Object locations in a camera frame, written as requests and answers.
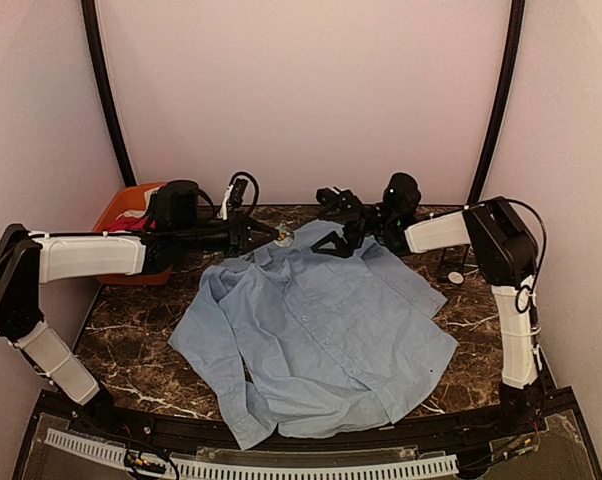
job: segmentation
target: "blue shirt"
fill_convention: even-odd
[[[314,221],[289,247],[208,268],[170,338],[242,449],[277,424],[284,436],[322,438],[397,422],[454,353],[431,320],[445,297],[385,247],[367,238],[351,258],[312,253],[335,228]]]

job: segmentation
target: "white perforated rail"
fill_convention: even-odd
[[[125,448],[117,444],[105,444],[54,429],[48,429],[45,443],[102,465],[126,469],[123,464]],[[145,458],[164,463],[153,455],[145,455]],[[265,468],[210,464],[175,457],[172,460],[184,480],[416,480],[458,473],[456,455],[343,468]],[[168,466],[166,474],[160,478],[175,478],[175,475]]]

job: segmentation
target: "brown marble table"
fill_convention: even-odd
[[[318,206],[259,207],[255,218],[290,228],[316,218]],[[439,209],[421,209],[426,211]],[[459,250],[452,256],[461,255]],[[440,251],[405,263],[423,275],[448,302],[434,321],[459,346],[432,395],[409,416],[451,413],[498,403],[502,351],[496,304],[470,252],[462,286],[436,278]],[[216,397],[180,354],[167,344],[198,290],[199,279],[220,254],[191,254],[160,287],[106,286],[76,352],[121,407],[221,420]]]

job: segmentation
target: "orange plastic container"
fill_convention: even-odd
[[[119,215],[128,210],[145,210],[145,192],[163,185],[165,182],[147,183],[120,191],[114,196],[92,231],[104,231]],[[170,279],[171,273],[172,267],[155,275],[100,275],[97,279],[104,285],[165,285]]]

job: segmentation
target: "shirt sleeve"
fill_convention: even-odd
[[[234,333],[219,306],[229,293],[222,281],[223,269],[211,270],[204,274],[198,295],[168,343],[217,394],[224,421],[239,447],[247,449],[269,437],[276,422],[266,400],[245,379]]]
[[[434,317],[447,302],[425,278],[408,268],[396,255],[371,238],[366,238],[361,248],[361,259],[370,272],[426,317]]]

